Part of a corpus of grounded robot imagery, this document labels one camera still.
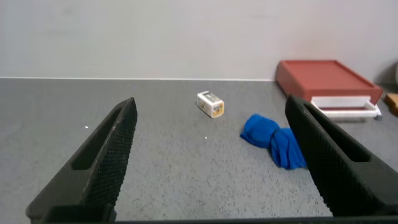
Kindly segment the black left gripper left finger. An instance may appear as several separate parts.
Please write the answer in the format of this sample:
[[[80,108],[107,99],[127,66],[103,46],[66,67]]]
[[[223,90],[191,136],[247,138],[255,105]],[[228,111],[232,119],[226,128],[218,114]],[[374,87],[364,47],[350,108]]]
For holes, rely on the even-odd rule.
[[[26,208],[32,223],[111,223],[126,175],[137,109],[118,103]]]

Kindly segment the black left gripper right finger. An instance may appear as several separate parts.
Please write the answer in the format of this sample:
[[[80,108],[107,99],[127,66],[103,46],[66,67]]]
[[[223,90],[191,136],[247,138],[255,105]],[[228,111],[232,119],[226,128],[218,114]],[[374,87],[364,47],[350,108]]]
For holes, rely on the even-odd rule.
[[[397,172],[309,102],[289,95],[285,115],[334,216],[397,214]]]

